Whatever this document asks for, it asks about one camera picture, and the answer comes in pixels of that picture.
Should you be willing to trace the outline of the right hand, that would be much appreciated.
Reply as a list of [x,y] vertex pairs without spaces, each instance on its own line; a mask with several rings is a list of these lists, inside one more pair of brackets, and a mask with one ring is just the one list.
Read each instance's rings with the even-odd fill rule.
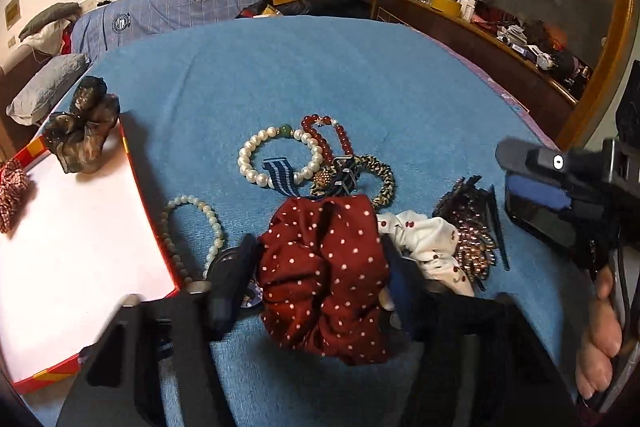
[[596,297],[590,303],[589,324],[576,357],[576,386],[585,400],[608,389],[613,377],[612,360],[622,345],[622,328],[610,301],[613,285],[611,269],[603,268],[594,284]]

